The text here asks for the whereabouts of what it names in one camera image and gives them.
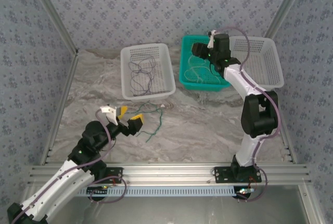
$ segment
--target black wire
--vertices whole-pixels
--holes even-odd
[[[113,143],[111,149],[116,145],[116,141],[117,141],[117,139],[115,138],[115,139],[114,139],[114,143]]]
[[[133,56],[148,56],[148,58],[144,58],[142,59],[139,63],[135,63],[132,61],[132,58]],[[150,67],[147,67],[147,68],[142,68],[141,67],[141,62],[145,61],[145,60],[149,60],[149,63],[150,63]],[[155,66],[156,66],[156,60],[154,58],[154,56],[150,55],[150,54],[134,54],[134,55],[131,55],[130,57],[130,62],[129,62],[129,68],[131,70],[131,80],[130,80],[130,86],[131,88],[138,92],[137,94],[134,94],[134,92],[132,91],[133,93],[133,96],[143,96],[143,95],[151,95],[153,94],[150,89],[152,87],[152,83],[153,83],[153,79],[155,78]],[[144,85],[140,84],[138,81],[136,81],[134,78],[135,77],[138,77],[140,74],[144,74],[144,75],[147,75],[149,77],[149,82],[147,84],[147,89],[144,88]],[[132,85],[132,81],[136,84],[138,84],[142,89],[135,89]]]
[[[212,72],[212,63],[209,64],[209,70],[210,70],[210,73],[213,74],[213,72]]]
[[[221,76],[221,75],[219,75],[219,74],[214,74],[214,73],[212,72],[212,64],[213,64],[213,63],[210,63],[210,64],[209,64],[209,70],[210,70],[211,74],[213,74],[214,76]]]
[[[117,139],[116,139],[116,138],[114,138],[114,143],[113,143],[113,145],[112,145],[112,147],[111,147],[111,149],[110,149],[110,150],[112,150],[112,149],[113,149],[113,147],[116,145],[116,141],[117,141]]]

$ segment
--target white connector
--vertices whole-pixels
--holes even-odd
[[[214,35],[218,34],[218,32],[216,30],[211,31],[211,35],[210,35],[210,40],[209,43],[207,45],[208,48],[213,48],[214,47]]]
[[[115,125],[118,125],[117,122],[117,107],[112,108],[110,106],[101,106],[100,110],[102,111],[102,113],[106,114],[107,119],[114,123]]]

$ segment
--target white plastic basket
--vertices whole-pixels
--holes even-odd
[[[250,37],[250,58],[245,71],[266,90],[280,88],[285,83],[275,43],[270,38]],[[244,36],[230,37],[231,56],[243,62],[248,51]]]
[[[148,88],[147,76],[139,73],[135,80],[138,83],[131,85],[130,60],[140,62],[147,56],[153,56],[156,62],[154,76],[151,81],[150,93],[148,95],[135,95],[143,86]],[[120,52],[121,60],[121,89],[124,99],[132,102],[147,102],[149,100],[165,99],[176,91],[169,50],[166,44],[145,44],[125,47]],[[150,65],[149,60],[142,61],[140,66]]]

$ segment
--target wire bundle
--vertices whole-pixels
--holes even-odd
[[[140,62],[134,62],[133,58],[142,57]],[[129,68],[131,70],[130,86],[133,96],[144,96],[155,94],[151,91],[153,79],[155,78],[156,60],[150,54],[134,54],[130,57]]]
[[[212,73],[212,70],[211,70],[211,64],[210,64],[210,66],[209,66],[209,68],[207,67],[207,66],[205,66],[206,64],[207,64],[207,61],[206,60],[203,60],[203,63],[201,63],[201,64],[198,64],[198,65],[195,65],[195,66],[193,66],[192,64],[191,64],[191,59],[192,58],[197,58],[196,56],[194,56],[194,55],[191,55],[190,57],[189,57],[189,59],[187,60],[187,64],[188,64],[188,66],[189,66],[189,69],[187,69],[186,71],[185,71],[185,73],[184,73],[184,76],[185,76],[185,78],[188,80],[188,81],[192,81],[192,82],[196,82],[196,83],[203,83],[203,79],[199,76],[199,74],[197,73],[197,71],[196,71],[196,69],[207,69],[208,71],[210,71],[211,72],[211,74],[217,79],[217,81],[219,82],[219,84],[221,84],[221,80],[220,80],[220,75],[218,74],[218,75],[215,75],[214,73]],[[197,79],[196,80],[193,80],[193,79],[190,79],[186,74],[188,73],[188,72],[193,72],[194,74],[195,74],[195,76],[197,77]]]
[[[141,110],[141,108],[143,107],[143,106],[146,106],[146,105],[150,105],[150,106],[154,106],[155,107],[155,109],[154,110],[151,110],[151,109],[149,109],[149,111],[143,111],[143,110]],[[158,113],[160,113],[160,117],[159,117],[159,119],[160,119],[160,123],[159,123],[159,126],[156,128],[156,130],[153,132],[153,133],[150,133],[150,132],[147,132],[147,131],[141,131],[139,134],[137,134],[136,136],[139,136],[141,133],[146,133],[146,134],[148,134],[148,135],[150,135],[150,137],[146,140],[146,142],[148,142],[154,135],[156,135],[157,134],[157,132],[159,131],[159,129],[161,128],[161,126],[162,126],[162,116],[163,116],[163,110],[162,110],[162,108],[159,108],[156,104],[153,104],[153,103],[151,103],[151,102],[146,102],[146,103],[143,103],[140,107],[139,107],[139,109],[137,110],[137,111],[134,111],[134,112],[127,112],[127,113],[130,113],[130,114],[140,114],[140,113],[154,113],[154,112],[158,112]]]

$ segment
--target wire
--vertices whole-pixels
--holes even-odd
[[[214,76],[221,76],[221,75],[219,75],[219,74],[214,74],[214,73],[212,72],[212,65],[213,65],[213,63],[210,63],[210,64],[209,64],[209,70],[210,70],[210,72],[211,72]]]
[[[192,82],[197,82],[197,83],[202,83],[203,82],[203,79],[199,76],[199,74],[195,71],[195,69],[196,68],[204,68],[204,69],[207,69],[207,70],[209,70],[211,73],[212,73],[212,70],[211,70],[211,68],[209,67],[209,69],[208,69],[208,67],[204,67],[203,65],[204,64],[207,64],[206,63],[206,60],[204,60],[204,63],[202,63],[202,64],[199,64],[199,65],[197,65],[197,66],[191,66],[191,64],[190,64],[190,61],[191,61],[191,58],[196,58],[194,55],[191,55],[190,57],[189,57],[189,59],[187,60],[187,63],[188,63],[188,65],[189,65],[189,69],[187,69],[185,72],[184,72],[184,76],[185,76],[185,78],[187,79],[187,80],[189,80],[189,81],[192,81]],[[192,80],[192,79],[190,79],[189,77],[187,77],[186,76],[186,73],[187,72],[189,72],[189,71],[193,71],[193,73],[196,75],[196,77],[197,77],[197,80]],[[220,80],[220,75],[219,76],[216,76],[215,74],[213,74],[212,73],[212,75],[218,80],[218,82],[219,82],[219,84],[221,84],[221,80]]]
[[[114,138],[114,143],[113,143],[111,149],[113,149],[113,147],[116,145],[116,142],[117,142],[117,139]]]
[[[112,149],[112,146],[111,146],[111,135],[110,135],[110,132],[108,130],[108,128],[106,127],[106,125],[102,122],[101,118],[98,116],[98,113],[101,111],[101,109],[98,109],[95,113],[95,116],[96,118],[100,121],[100,123],[102,124],[105,132],[106,132],[106,135],[108,136],[108,140],[109,140],[109,149],[107,150],[107,152],[102,155],[101,157],[91,161],[91,162],[88,162],[88,163],[85,163],[85,164],[81,164],[81,165],[78,165],[78,166],[74,166],[72,168],[69,168],[67,170],[65,170],[63,173],[61,173],[56,179],[54,179],[30,204],[28,207],[26,207],[22,212],[20,212],[15,218],[14,220],[11,222],[11,224],[15,224],[15,222],[20,219],[22,217],[23,214],[25,214],[30,208],[31,206],[34,206],[34,204],[59,180],[61,179],[64,175],[66,175],[67,173],[71,172],[72,170],[74,169],[79,169],[79,168],[83,168],[83,167],[86,167],[86,166],[90,166],[92,164],[95,164],[97,162],[99,162],[100,160],[102,160],[103,158],[105,158],[108,153],[111,151]]]
[[[254,188],[254,190],[257,190],[257,181],[256,181],[252,176],[249,176],[249,179],[252,180],[252,181],[254,181],[254,183],[255,183],[255,188]]]
[[[139,63],[136,63],[133,61],[133,57],[140,56],[140,57],[147,57],[143,58]],[[153,55],[150,54],[134,54],[131,55],[130,61],[129,61],[129,68],[131,70],[131,80],[130,80],[130,86],[132,88],[133,96],[143,96],[143,95],[151,95],[151,87],[152,87],[152,81],[155,78],[155,67],[156,67],[156,60]],[[146,76],[149,78],[149,81],[146,85],[141,84],[139,81],[145,80]],[[134,88],[132,82],[139,85],[141,89]]]
[[[95,193],[95,191],[97,191],[98,189],[95,189],[93,190],[91,193],[90,193],[90,201],[93,202],[93,203],[97,203],[97,204],[109,204],[109,203],[115,203],[115,202],[118,202],[120,201],[121,199],[124,198],[124,196],[126,195],[126,191],[127,191],[127,184],[126,184],[126,181],[122,178],[122,177],[119,177],[119,176],[108,176],[108,177],[105,177],[103,179],[100,179],[100,180],[97,180],[97,181],[94,181],[92,183],[90,183],[88,186],[91,186],[91,185],[95,185],[95,184],[98,184],[99,182],[101,181],[104,181],[104,180],[108,180],[108,179],[118,179],[118,180],[121,180],[124,185],[125,185],[125,189],[124,189],[124,192],[122,193],[122,195],[120,197],[118,197],[117,199],[113,200],[113,201],[100,201],[100,202],[97,202],[97,201],[94,201],[93,200],[93,194]]]
[[[265,191],[266,191],[266,189],[267,189],[267,185],[268,185],[268,178],[267,178],[267,174],[266,174],[266,172],[265,172],[262,168],[259,168],[259,167],[255,164],[255,155],[257,154],[257,152],[258,152],[258,150],[259,150],[259,147],[260,147],[261,143],[263,143],[264,140],[266,140],[266,139],[270,139],[270,138],[274,138],[274,137],[276,137],[276,136],[279,134],[279,132],[280,132],[280,128],[281,128],[281,117],[280,117],[279,109],[278,109],[276,103],[274,102],[274,100],[273,100],[273,99],[272,99],[272,98],[271,98],[266,92],[264,92],[263,90],[257,88],[257,87],[256,87],[256,86],[255,86],[255,85],[254,85],[254,84],[253,84],[253,83],[252,83],[252,82],[251,82],[251,81],[250,81],[250,80],[249,80],[249,79],[243,74],[243,66],[244,66],[244,64],[248,61],[248,59],[249,59],[249,57],[250,57],[250,40],[249,40],[248,36],[246,35],[246,33],[245,33],[242,29],[240,29],[240,28],[238,28],[238,27],[225,27],[225,28],[218,29],[217,32],[222,32],[222,31],[229,30],[229,29],[235,29],[235,30],[241,32],[241,33],[244,35],[244,37],[245,37],[245,39],[246,39],[246,42],[247,42],[247,44],[248,44],[248,53],[247,53],[247,55],[246,55],[245,60],[242,62],[242,64],[241,64],[240,67],[239,67],[239,72],[240,72],[241,76],[244,78],[244,80],[245,80],[249,85],[251,85],[254,89],[256,89],[256,90],[259,91],[261,94],[263,94],[263,95],[264,95],[264,96],[270,101],[270,103],[272,104],[272,106],[273,106],[273,108],[274,108],[274,110],[275,110],[275,112],[276,112],[276,116],[277,116],[277,128],[276,128],[276,131],[275,131],[272,135],[265,136],[265,137],[261,137],[261,138],[259,139],[259,142],[258,142],[256,148],[255,148],[254,151],[253,151],[253,155],[252,155],[252,164],[253,164],[253,167],[254,167],[255,169],[261,171],[261,172],[263,173],[264,177],[265,177],[265,186],[264,186],[264,189],[263,189],[263,191],[262,191],[258,196],[256,196],[256,197],[253,198],[253,199],[250,199],[250,200],[247,199],[246,197],[242,196],[243,198],[245,198],[245,201],[247,201],[247,202],[253,202],[253,201],[256,201],[256,200],[260,199],[260,198],[263,196],[263,194],[265,193]]]
[[[152,110],[152,111],[141,111],[141,108],[143,106],[145,106],[146,104],[150,104],[152,106],[155,107],[155,110]],[[134,111],[134,112],[126,112],[127,113],[130,113],[130,114],[140,114],[140,113],[153,113],[153,112],[159,112],[160,113],[160,123],[159,123],[159,126],[157,127],[157,129],[153,132],[153,133],[149,133],[149,132],[146,132],[146,131],[141,131],[139,134],[137,134],[136,136],[139,136],[141,133],[146,133],[148,135],[150,135],[150,137],[146,140],[146,142],[148,142],[154,135],[157,134],[157,132],[159,131],[159,129],[161,128],[162,126],[162,116],[163,116],[163,110],[162,108],[158,108],[156,104],[153,104],[151,102],[146,102],[146,103],[143,103],[139,109],[137,111]]]

